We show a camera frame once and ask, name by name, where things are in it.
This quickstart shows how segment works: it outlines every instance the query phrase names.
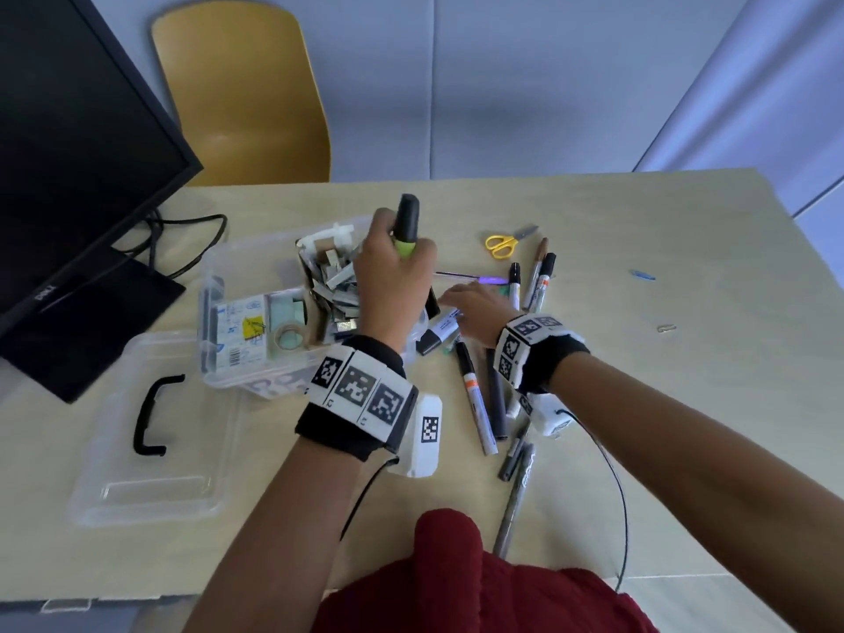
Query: scissor blade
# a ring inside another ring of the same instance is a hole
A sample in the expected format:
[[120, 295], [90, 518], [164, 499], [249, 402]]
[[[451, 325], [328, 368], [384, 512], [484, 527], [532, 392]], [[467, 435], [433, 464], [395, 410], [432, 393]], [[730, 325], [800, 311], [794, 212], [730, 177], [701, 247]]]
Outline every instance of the scissor blade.
[[524, 229], [519, 229], [516, 233], [513, 233], [513, 237], [516, 238], [516, 241], [524, 240], [528, 235], [533, 233], [533, 231], [537, 230], [539, 226], [536, 224], [531, 224], [530, 226], [526, 226]]

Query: yellow chair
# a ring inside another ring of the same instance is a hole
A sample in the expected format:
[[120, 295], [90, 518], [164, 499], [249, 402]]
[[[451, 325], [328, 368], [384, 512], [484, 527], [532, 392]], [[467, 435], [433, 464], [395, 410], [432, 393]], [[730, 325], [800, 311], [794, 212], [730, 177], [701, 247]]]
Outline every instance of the yellow chair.
[[325, 113], [289, 12], [200, 2], [156, 19], [153, 41], [182, 133], [205, 167], [193, 186], [328, 181]]

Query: green highlighter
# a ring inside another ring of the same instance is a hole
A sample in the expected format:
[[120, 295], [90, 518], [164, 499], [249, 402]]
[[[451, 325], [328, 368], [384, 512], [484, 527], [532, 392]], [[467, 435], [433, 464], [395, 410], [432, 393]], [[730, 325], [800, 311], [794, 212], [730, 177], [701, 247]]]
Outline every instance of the green highlighter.
[[[393, 244], [401, 257], [408, 257], [414, 252], [416, 240], [418, 240], [418, 224], [419, 200], [417, 196], [402, 193], [402, 199], [398, 202], [396, 223], [393, 225]], [[425, 310], [429, 320], [433, 320], [440, 314], [440, 306], [437, 304], [433, 288], [428, 292]]]

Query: plastic storage box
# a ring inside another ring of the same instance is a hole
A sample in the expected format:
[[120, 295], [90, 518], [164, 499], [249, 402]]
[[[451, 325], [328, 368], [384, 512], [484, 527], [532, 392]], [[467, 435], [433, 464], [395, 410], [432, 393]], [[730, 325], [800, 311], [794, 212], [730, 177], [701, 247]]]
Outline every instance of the plastic storage box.
[[[268, 357], [260, 363], [217, 369], [217, 307], [225, 302], [289, 288], [310, 288], [296, 241], [335, 224], [352, 224], [352, 241], [356, 245], [364, 240], [371, 220], [371, 217], [361, 217], [328, 222], [212, 247], [200, 265], [203, 286], [199, 294], [199, 360], [206, 384], [214, 388], [241, 386], [268, 399], [304, 390], [328, 351], [328, 345]], [[414, 359], [415, 342], [425, 332], [427, 323], [427, 315], [422, 311], [407, 339], [407, 349], [403, 353], [405, 363]]]
[[[151, 388], [163, 377], [184, 382]], [[208, 388], [196, 367], [196, 333], [144, 333], [123, 350], [95, 421], [84, 468], [69, 501], [71, 519], [86, 527], [196, 519], [222, 505], [243, 397]], [[141, 413], [146, 407], [148, 414]], [[140, 417], [148, 417], [136, 450]]]

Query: table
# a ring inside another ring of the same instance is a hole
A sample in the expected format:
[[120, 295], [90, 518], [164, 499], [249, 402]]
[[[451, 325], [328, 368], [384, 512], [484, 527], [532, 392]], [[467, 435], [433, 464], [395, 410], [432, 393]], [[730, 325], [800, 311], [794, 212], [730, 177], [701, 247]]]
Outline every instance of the table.
[[[506, 275], [507, 264], [492, 260], [482, 240], [539, 224], [557, 253], [545, 310], [597, 356], [844, 494], [844, 293], [754, 171], [209, 187], [179, 191], [164, 215], [225, 212], [233, 240], [394, 207], [402, 191], [421, 200], [420, 233], [438, 243], [442, 270]], [[162, 270], [203, 248], [216, 223], [204, 226], [168, 230]], [[526, 240], [513, 259], [528, 266], [534, 249]], [[657, 280], [636, 279], [630, 269]], [[193, 278], [187, 293], [153, 330], [195, 327], [197, 275], [185, 275]], [[448, 284], [438, 278], [435, 289]], [[658, 333], [663, 324], [677, 329]], [[343, 541], [331, 586], [409, 554], [425, 510], [461, 510], [487, 549], [495, 539], [510, 489], [495, 477], [503, 455], [482, 456], [454, 359], [435, 352], [409, 375], [443, 399], [439, 469], [426, 479], [379, 478]], [[82, 529], [66, 505], [107, 391], [108, 375], [66, 406], [7, 364], [0, 369], [0, 600], [201, 592], [290, 449], [305, 403], [250, 397], [218, 516]], [[380, 461], [368, 463], [359, 488]], [[722, 571], [648, 491], [619, 473], [629, 505], [629, 576]], [[618, 493], [582, 429], [538, 444], [527, 494], [510, 561], [618, 572]]]

